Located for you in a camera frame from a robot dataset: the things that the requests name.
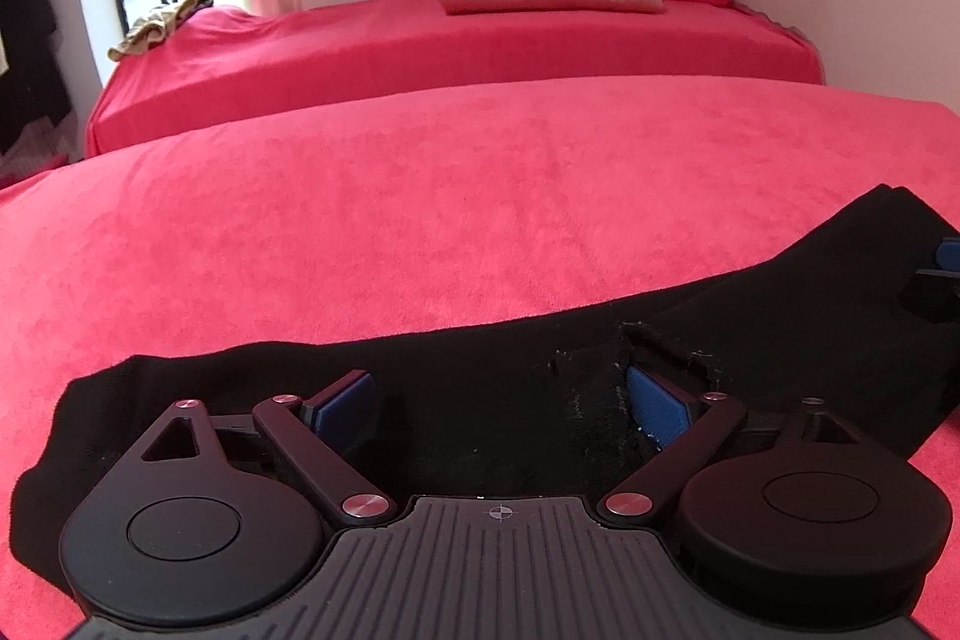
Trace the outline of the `black knit pants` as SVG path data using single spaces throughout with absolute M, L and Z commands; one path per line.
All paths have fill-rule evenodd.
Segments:
M 205 356 L 135 356 L 70 382 L 44 452 L 11 494 L 14 559 L 62 585 L 65 521 L 169 404 L 241 414 L 373 377 L 376 424 L 353 466 L 416 494 L 596 498 L 649 456 L 630 365 L 760 413 L 806 396 L 898 456 L 957 408 L 958 299 L 931 280 L 953 229 L 880 185 L 768 262 L 662 291 L 491 325 L 311 346 L 254 342 Z

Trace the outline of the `red blanket on near bed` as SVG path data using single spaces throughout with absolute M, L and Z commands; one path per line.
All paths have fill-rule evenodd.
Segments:
M 132 354 L 517 319 L 773 257 L 861 193 L 958 214 L 939 104 L 734 78 L 409 92 L 169 136 L 2 195 L 2 479 Z

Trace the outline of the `red covered far bed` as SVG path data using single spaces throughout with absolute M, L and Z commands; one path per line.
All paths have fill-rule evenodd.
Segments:
M 742 7 L 449 14 L 438 0 L 368 0 L 280 16 L 210 7 L 122 58 L 89 114 L 85 151 L 399 92 L 645 74 L 825 80 L 814 44 Z

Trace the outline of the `olive cloth on far bed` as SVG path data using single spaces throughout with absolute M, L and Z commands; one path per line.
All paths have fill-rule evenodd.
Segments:
M 107 58 L 118 64 L 124 58 L 143 55 L 167 41 L 197 11 L 212 7 L 213 0 L 184 0 L 155 8 L 133 23 L 124 39 L 107 51 Z

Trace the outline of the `hanging black garment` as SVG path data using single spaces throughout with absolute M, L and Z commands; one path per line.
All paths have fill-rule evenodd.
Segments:
M 57 127 L 73 109 L 52 52 L 56 32 L 50 0 L 2 0 L 2 152 L 26 125 L 47 119 Z

